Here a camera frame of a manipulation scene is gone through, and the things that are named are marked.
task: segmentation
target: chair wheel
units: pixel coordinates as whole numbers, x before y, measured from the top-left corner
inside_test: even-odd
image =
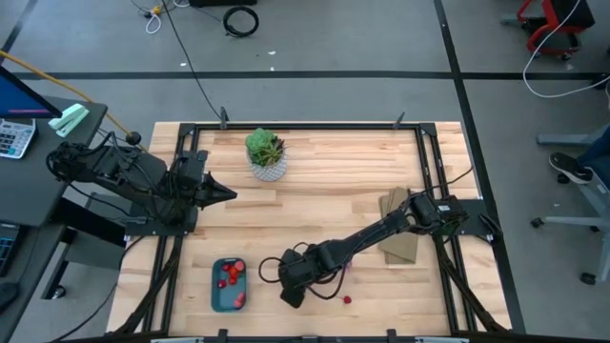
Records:
[[[595,285],[595,276],[591,273],[588,272],[584,272],[580,275],[580,281],[582,281],[582,283],[587,284],[587,285]]]
[[[51,298],[51,300],[61,299],[64,296],[66,296],[66,289],[64,288],[64,286],[59,285],[55,289],[55,293],[53,294],[53,297]]]
[[[538,218],[534,218],[534,220],[532,220],[530,222],[530,225],[532,225],[534,228],[539,228],[542,225],[544,225],[544,222],[542,221],[542,218],[538,217]]]
[[[569,184],[570,178],[565,176],[565,174],[557,175],[557,182],[561,183],[561,185]]]

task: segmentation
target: computer monitor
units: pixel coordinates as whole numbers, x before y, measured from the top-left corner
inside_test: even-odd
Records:
[[[55,118],[61,114],[15,75],[0,67],[0,118]]]

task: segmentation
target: potted plant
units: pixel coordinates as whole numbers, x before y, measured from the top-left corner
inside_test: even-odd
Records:
[[[286,172],[284,140],[273,132],[258,128],[246,137],[250,169],[262,181],[275,181]]]

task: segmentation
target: wooden tabletop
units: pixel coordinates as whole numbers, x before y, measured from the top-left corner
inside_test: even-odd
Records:
[[[470,168],[459,122],[436,123],[447,180]],[[179,123],[156,123],[151,153],[170,165]],[[206,171],[238,193],[235,200],[206,208],[195,232],[184,242],[173,305],[172,335],[399,335],[447,334],[438,263],[432,240],[418,241],[413,265],[385,264],[372,247],[354,257],[339,295],[324,301],[306,295],[293,309],[279,299],[281,286],[257,275],[260,261],[280,257],[300,241],[317,243],[342,238],[379,219],[378,198],[394,187],[421,190],[423,180],[412,131],[276,131],[288,147],[287,173],[262,182],[250,172],[244,140],[247,131],[204,131],[199,149],[210,151]],[[432,149],[427,142],[429,160]],[[473,174],[450,186],[458,198],[477,198]],[[108,330],[120,326],[142,299],[150,283],[157,238],[147,237],[123,262]],[[460,238],[468,281],[487,310],[510,327],[496,261],[491,247],[474,237]],[[241,257],[248,267],[248,297],[237,313],[211,307],[211,267],[222,257]],[[263,272],[275,278],[276,265]],[[331,293],[336,281],[316,286]],[[454,287],[461,328],[466,328],[461,300]],[[159,295],[155,323],[163,295]]]

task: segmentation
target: gray floor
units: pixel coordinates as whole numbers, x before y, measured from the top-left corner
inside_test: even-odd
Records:
[[[153,4],[140,0],[142,6]],[[462,71],[519,72],[528,59],[525,35],[498,17],[519,0],[444,0]],[[596,13],[610,4],[589,0]],[[23,0],[0,2],[0,42]],[[434,4],[427,0],[260,0],[260,31],[252,39],[226,37],[213,19],[192,9],[172,12],[197,71],[448,71]],[[222,9],[210,9],[221,15]],[[568,63],[541,58],[533,71],[607,71],[610,22],[583,36],[584,51]],[[39,1],[11,49],[45,71],[186,71],[167,17],[156,35],[127,0]],[[5,67],[20,71],[12,63]],[[233,120],[461,120],[453,81],[421,79],[202,80],[217,107]],[[35,90],[72,97],[47,81]],[[213,120],[193,80],[78,80],[71,84],[99,102],[149,143],[160,120]],[[559,185],[548,167],[539,132],[592,131],[610,119],[603,92],[546,100],[519,81],[466,81],[478,138],[489,172],[528,333],[610,339],[610,286],[588,287],[580,272],[597,267],[600,238],[560,225],[535,231],[533,217],[587,214],[573,185]],[[543,92],[585,86],[582,81],[538,81]],[[104,123],[111,129],[112,125]],[[579,150],[567,150],[578,154]],[[69,268],[60,301],[30,303],[12,341],[48,340],[71,329],[106,296],[116,272]],[[104,332],[109,307],[73,337]]]

